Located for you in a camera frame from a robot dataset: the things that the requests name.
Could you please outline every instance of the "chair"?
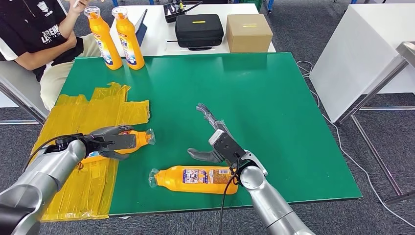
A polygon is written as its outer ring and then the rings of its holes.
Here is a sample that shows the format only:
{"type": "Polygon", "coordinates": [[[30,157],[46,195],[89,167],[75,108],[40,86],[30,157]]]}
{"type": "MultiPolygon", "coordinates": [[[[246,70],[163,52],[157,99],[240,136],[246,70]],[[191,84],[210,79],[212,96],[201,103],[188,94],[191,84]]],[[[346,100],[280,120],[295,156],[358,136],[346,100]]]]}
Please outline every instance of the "chair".
{"type": "Polygon", "coordinates": [[[0,71],[0,91],[36,120],[0,121],[0,124],[44,124],[49,110],[40,98],[35,74],[14,61],[1,61],[0,71]]]}

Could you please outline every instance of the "white cable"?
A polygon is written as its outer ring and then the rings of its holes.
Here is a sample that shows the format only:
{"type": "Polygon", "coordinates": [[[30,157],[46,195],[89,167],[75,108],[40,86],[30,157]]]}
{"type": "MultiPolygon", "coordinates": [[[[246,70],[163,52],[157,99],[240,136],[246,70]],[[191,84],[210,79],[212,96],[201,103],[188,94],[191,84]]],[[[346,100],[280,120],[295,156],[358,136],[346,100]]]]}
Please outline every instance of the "white cable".
{"type": "MultiPolygon", "coordinates": [[[[297,62],[297,66],[300,68],[300,69],[302,69],[302,70],[304,70],[304,71],[306,71],[308,74],[306,74],[306,76],[304,76],[303,75],[303,77],[304,78],[306,78],[306,77],[308,77],[308,75],[310,74],[310,72],[311,72],[311,70],[313,69],[313,64],[312,63],[310,63],[310,62],[308,62],[308,61],[304,61],[304,60],[300,60],[300,61],[298,61],[297,62]],[[310,71],[308,71],[308,70],[306,70],[306,69],[304,69],[304,68],[302,68],[302,67],[300,67],[299,65],[298,65],[298,63],[308,63],[308,64],[310,64],[311,65],[311,69],[310,69],[310,71]]],[[[317,106],[319,107],[320,106],[320,99],[319,99],[319,96],[316,94],[316,93],[314,93],[314,92],[312,92],[311,91],[311,93],[313,93],[315,96],[316,96],[316,98],[317,98],[317,106]]],[[[399,216],[399,215],[397,215],[395,212],[393,212],[393,211],[391,211],[391,209],[389,209],[388,208],[388,206],[382,201],[382,199],[380,198],[380,196],[379,196],[379,194],[376,192],[376,190],[375,190],[375,188],[373,187],[373,184],[372,184],[372,180],[370,180],[370,177],[369,177],[369,174],[368,174],[368,172],[365,170],[365,169],[363,169],[363,167],[361,167],[348,153],[346,153],[346,151],[344,151],[343,150],[343,148],[342,148],[342,142],[341,142],[341,140],[340,140],[340,134],[339,134],[339,129],[337,128],[337,126],[334,124],[334,123],[332,123],[324,114],[322,114],[322,116],[324,117],[324,119],[326,119],[327,121],[328,121],[328,123],[330,123],[332,126],[334,126],[334,128],[336,128],[336,134],[337,134],[337,139],[339,140],[339,148],[340,148],[340,150],[347,156],[347,157],[349,157],[349,159],[350,160],[352,160],[352,162],[353,163],[355,163],[356,164],[356,166],[358,166],[365,174],[366,174],[366,176],[367,176],[367,178],[368,178],[368,181],[369,181],[369,184],[370,184],[370,187],[372,188],[372,191],[375,193],[375,195],[376,195],[376,197],[377,197],[377,199],[379,199],[379,202],[382,204],[382,206],[385,208],[385,209],[387,209],[391,214],[393,214],[394,216],[396,216],[397,218],[399,218],[400,220],[402,220],[403,222],[405,222],[405,223],[407,223],[409,226],[411,226],[411,227],[413,227],[413,228],[415,228],[415,225],[413,225],[413,224],[411,224],[410,222],[408,222],[406,219],[404,219],[404,218],[402,218],[401,216],[399,216]]]]}

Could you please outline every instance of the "bottle label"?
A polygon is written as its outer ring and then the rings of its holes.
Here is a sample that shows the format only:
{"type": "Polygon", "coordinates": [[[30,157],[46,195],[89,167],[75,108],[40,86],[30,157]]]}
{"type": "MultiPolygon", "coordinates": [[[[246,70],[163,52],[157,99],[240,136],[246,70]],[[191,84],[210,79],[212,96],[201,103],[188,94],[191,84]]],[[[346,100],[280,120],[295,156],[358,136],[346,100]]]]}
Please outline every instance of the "bottle label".
{"type": "Polygon", "coordinates": [[[101,39],[99,38],[99,36],[97,36],[96,34],[94,34],[96,43],[98,44],[98,48],[101,51],[101,56],[102,58],[104,58],[105,63],[107,63],[108,65],[113,65],[113,60],[111,58],[110,55],[110,51],[108,50],[108,47],[105,43],[103,43],[101,41],[101,39]]]}
{"type": "Polygon", "coordinates": [[[209,174],[204,170],[183,170],[183,183],[185,184],[227,184],[231,177],[228,169],[210,170],[209,174]]]}
{"type": "Polygon", "coordinates": [[[126,35],[124,34],[118,34],[119,40],[121,41],[122,49],[124,50],[125,59],[127,60],[127,63],[130,65],[136,65],[136,55],[134,55],[133,47],[131,47],[131,44],[128,43],[126,39],[126,35]]]}

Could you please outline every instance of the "robotic arm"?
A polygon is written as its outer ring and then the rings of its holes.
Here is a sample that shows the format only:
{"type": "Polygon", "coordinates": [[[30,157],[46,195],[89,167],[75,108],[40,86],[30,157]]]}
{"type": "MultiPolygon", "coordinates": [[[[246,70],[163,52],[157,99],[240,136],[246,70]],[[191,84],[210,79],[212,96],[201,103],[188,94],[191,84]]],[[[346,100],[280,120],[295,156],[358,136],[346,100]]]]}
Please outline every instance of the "robotic arm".
{"type": "Polygon", "coordinates": [[[135,135],[119,135],[132,129],[127,125],[105,127],[85,136],[64,136],[42,148],[17,182],[0,193],[1,234],[38,234],[42,215],[75,166],[94,151],[109,158],[128,158],[114,150],[136,146],[135,135]]]}
{"type": "MultiPolygon", "coordinates": [[[[298,218],[281,194],[268,183],[267,170],[258,158],[242,149],[231,136],[223,121],[216,120],[209,109],[196,107],[215,129],[209,139],[213,150],[188,153],[195,159],[214,163],[227,162],[237,181],[246,188],[256,212],[272,235],[314,235],[298,218]]],[[[0,231],[5,235],[36,235],[40,220],[54,195],[62,188],[75,166],[91,152],[124,160],[128,154],[114,150],[134,149],[136,135],[119,135],[132,130],[128,125],[105,127],[89,135],[76,134],[59,137],[55,144],[41,148],[15,184],[0,193],[0,231]]]]}
{"type": "Polygon", "coordinates": [[[216,130],[210,137],[213,150],[200,152],[194,148],[188,153],[197,160],[219,163],[226,161],[235,172],[238,183],[246,188],[252,198],[256,213],[272,235],[315,235],[296,215],[281,194],[265,178],[267,170],[258,158],[248,150],[242,149],[232,138],[223,121],[218,121],[204,105],[196,109],[216,130]]]}

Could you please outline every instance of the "black cable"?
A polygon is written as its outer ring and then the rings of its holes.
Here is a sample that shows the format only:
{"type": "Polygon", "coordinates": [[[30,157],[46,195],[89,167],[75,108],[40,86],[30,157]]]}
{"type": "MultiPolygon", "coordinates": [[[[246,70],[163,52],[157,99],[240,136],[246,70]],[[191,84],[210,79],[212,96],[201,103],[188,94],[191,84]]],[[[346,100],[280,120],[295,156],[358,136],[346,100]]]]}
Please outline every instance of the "black cable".
{"type": "Polygon", "coordinates": [[[32,154],[30,154],[29,159],[27,160],[27,163],[24,166],[23,172],[27,169],[27,167],[29,166],[30,161],[33,159],[33,157],[36,155],[36,153],[39,152],[39,150],[41,150],[45,145],[47,145],[51,141],[57,140],[59,138],[66,138],[66,137],[76,137],[76,138],[83,139],[83,140],[90,141],[90,142],[94,142],[94,143],[114,144],[113,141],[97,141],[97,140],[94,140],[94,139],[86,138],[85,136],[78,136],[78,135],[56,136],[56,137],[53,137],[50,140],[47,140],[46,142],[42,143],[32,154]]]}
{"type": "Polygon", "coordinates": [[[229,185],[231,184],[231,182],[233,181],[233,179],[234,179],[234,178],[235,178],[235,176],[236,176],[236,173],[237,173],[237,172],[238,172],[238,170],[239,170],[239,157],[237,157],[237,158],[236,158],[236,161],[235,161],[235,162],[233,162],[233,163],[231,164],[231,166],[229,167],[229,169],[231,170],[231,172],[232,172],[233,174],[232,174],[232,176],[229,178],[229,181],[228,181],[228,183],[226,184],[225,190],[223,191],[222,205],[221,205],[221,217],[220,217],[220,220],[219,220],[219,235],[222,235],[223,206],[224,206],[224,203],[225,203],[226,191],[228,190],[229,185]],[[235,171],[235,172],[233,172],[232,165],[233,165],[235,162],[236,162],[236,171],[235,171]]]}

